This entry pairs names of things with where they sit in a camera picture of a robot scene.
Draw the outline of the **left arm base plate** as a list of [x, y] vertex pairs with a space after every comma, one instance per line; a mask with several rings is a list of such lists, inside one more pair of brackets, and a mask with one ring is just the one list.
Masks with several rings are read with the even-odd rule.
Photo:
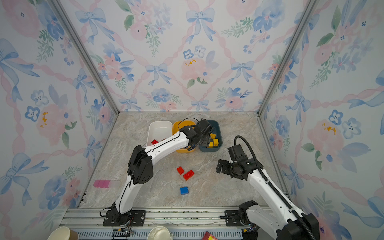
[[146, 218], [146, 211], [131, 210], [123, 215], [114, 215], [112, 210], [108, 210], [103, 221], [104, 227], [143, 227]]

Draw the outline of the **white plastic container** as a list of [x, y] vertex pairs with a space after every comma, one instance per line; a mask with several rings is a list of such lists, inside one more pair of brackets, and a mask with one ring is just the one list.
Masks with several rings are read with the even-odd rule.
[[170, 121], [155, 121], [149, 126], [147, 136], [147, 146], [151, 146], [152, 141], [161, 142], [172, 136], [173, 124]]

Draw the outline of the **small red lego brick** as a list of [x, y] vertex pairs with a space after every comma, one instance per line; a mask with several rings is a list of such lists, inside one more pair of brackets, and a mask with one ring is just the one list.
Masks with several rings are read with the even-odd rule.
[[182, 175], [182, 174], [185, 172], [185, 170], [184, 170], [182, 167], [178, 167], [178, 168], [177, 168], [177, 172], [178, 172], [180, 175]]

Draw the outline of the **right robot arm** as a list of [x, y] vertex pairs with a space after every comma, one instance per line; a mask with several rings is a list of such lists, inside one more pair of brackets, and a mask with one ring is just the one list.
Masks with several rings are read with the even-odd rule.
[[275, 240], [319, 240], [320, 224], [313, 214], [296, 207], [253, 159], [230, 163], [218, 160], [217, 173], [245, 180], [267, 202], [273, 214], [251, 200], [239, 205], [238, 212], [225, 211], [221, 219], [227, 226], [255, 227], [264, 230]]

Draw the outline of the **yellow plastic container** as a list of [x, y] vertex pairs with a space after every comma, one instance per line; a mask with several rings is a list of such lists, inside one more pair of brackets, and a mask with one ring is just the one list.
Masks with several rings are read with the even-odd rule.
[[[191, 120], [177, 121], [173, 124], [173, 135], [176, 134], [177, 132], [179, 132], [183, 127], [192, 126], [195, 124], [196, 124], [196, 122], [191, 121]], [[189, 151], [188, 148], [189, 147], [182, 148], [182, 149], [177, 150], [176, 152], [180, 153], [180, 154], [186, 154], [186, 153], [192, 153], [196, 150], [196, 149], [192, 149]]]

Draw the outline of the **blue lego brick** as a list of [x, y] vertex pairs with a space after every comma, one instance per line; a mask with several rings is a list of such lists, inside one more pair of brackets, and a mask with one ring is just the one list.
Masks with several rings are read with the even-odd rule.
[[188, 187], [181, 187], [180, 188], [180, 194], [181, 195], [187, 195], [189, 193], [189, 188]]

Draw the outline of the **dark teal plastic container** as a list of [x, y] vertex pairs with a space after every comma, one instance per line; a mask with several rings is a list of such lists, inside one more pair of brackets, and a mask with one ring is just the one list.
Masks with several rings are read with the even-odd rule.
[[222, 147], [223, 139], [219, 123], [215, 120], [208, 120], [208, 122], [213, 127], [213, 132], [211, 134], [212, 146], [209, 146], [208, 148], [199, 146], [199, 150], [204, 153], [213, 153], [217, 152]]

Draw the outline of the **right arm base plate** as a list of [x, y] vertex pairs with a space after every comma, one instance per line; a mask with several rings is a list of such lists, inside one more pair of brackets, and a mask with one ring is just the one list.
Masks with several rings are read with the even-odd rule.
[[224, 211], [224, 220], [227, 227], [246, 227], [246, 225], [239, 215], [238, 210], [226, 210]]

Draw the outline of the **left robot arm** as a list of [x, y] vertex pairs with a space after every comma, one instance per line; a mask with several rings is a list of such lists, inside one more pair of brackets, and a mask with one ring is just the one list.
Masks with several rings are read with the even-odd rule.
[[128, 163], [127, 180], [117, 200], [105, 216], [104, 226], [124, 226], [133, 218], [133, 203], [142, 185], [154, 176], [154, 165], [169, 154], [187, 148], [188, 151], [198, 146], [208, 147], [215, 128], [206, 119], [196, 124], [178, 128], [178, 131], [151, 146], [134, 148]]

